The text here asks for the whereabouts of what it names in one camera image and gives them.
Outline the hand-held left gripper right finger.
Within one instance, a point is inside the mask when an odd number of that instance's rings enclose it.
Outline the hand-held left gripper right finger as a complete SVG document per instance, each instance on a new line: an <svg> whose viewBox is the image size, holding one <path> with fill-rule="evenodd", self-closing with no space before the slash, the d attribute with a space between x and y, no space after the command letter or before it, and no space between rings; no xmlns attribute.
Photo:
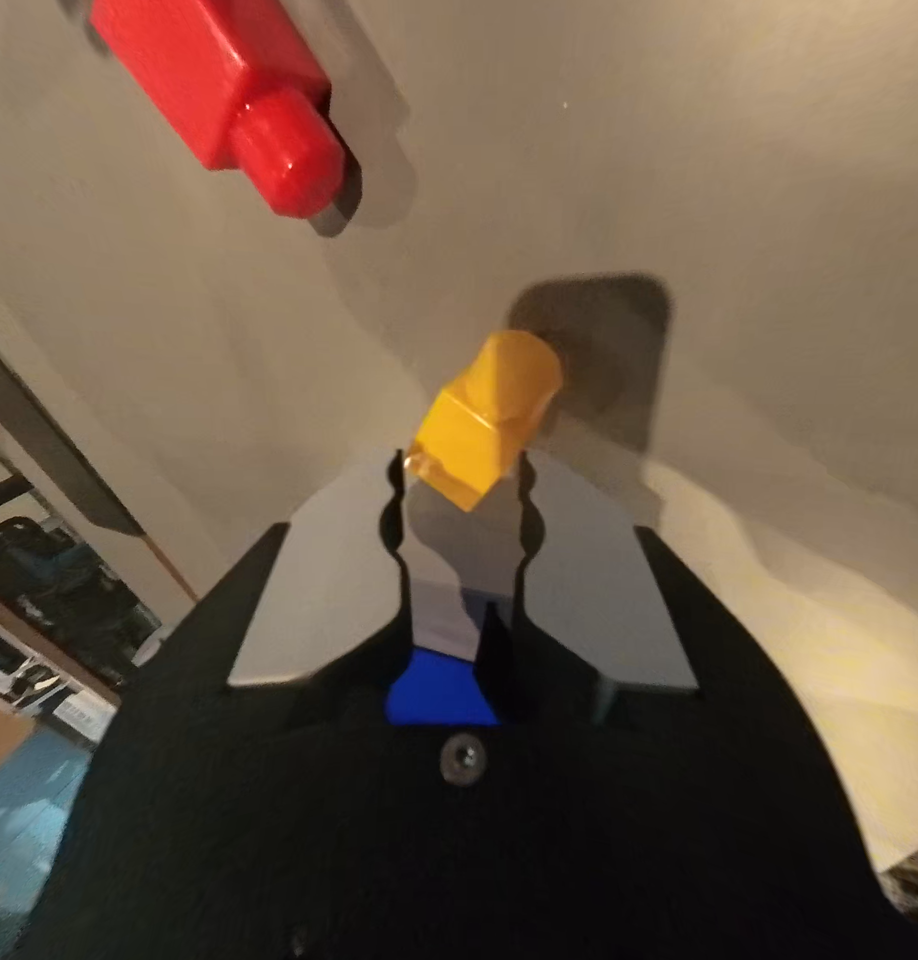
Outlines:
<svg viewBox="0 0 918 960"><path fill-rule="evenodd" d="M521 455L516 493L528 623L621 690L696 693L632 515L546 452Z"/></svg>

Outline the yellow one-stud mega block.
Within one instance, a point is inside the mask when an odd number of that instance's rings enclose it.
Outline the yellow one-stud mega block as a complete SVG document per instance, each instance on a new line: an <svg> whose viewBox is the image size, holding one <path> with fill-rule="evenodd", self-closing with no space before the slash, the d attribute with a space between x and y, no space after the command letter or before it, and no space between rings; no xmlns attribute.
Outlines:
<svg viewBox="0 0 918 960"><path fill-rule="evenodd" d="M437 394L405 452L405 471L471 512L531 443L563 384L547 341L523 330L490 334Z"/></svg>

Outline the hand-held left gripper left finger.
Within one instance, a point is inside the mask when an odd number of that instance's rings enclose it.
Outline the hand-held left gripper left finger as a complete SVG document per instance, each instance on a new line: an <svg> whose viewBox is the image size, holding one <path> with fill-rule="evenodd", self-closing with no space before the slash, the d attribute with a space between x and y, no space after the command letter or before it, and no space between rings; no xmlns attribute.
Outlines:
<svg viewBox="0 0 918 960"><path fill-rule="evenodd" d="M388 508L401 518L402 458L394 448L370 452L289 517L228 673L231 688L306 681L397 616L403 570L381 522Z"/></svg>

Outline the red one-stud mega block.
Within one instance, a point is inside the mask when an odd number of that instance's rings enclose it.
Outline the red one-stud mega block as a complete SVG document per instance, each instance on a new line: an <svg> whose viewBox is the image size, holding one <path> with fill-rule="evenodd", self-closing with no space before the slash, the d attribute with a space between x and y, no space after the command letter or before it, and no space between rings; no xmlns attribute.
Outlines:
<svg viewBox="0 0 918 960"><path fill-rule="evenodd" d="M332 82L278 1L95 1L90 25L209 171L309 219L346 177Z"/></svg>

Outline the blue plastic bin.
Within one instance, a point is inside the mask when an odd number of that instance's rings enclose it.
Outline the blue plastic bin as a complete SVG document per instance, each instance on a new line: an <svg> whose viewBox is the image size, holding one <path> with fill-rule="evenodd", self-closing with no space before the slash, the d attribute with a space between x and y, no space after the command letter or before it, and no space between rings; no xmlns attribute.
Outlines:
<svg viewBox="0 0 918 960"><path fill-rule="evenodd" d="M493 727L501 720L481 690L474 663L422 647L412 650L384 703L393 726Z"/></svg>

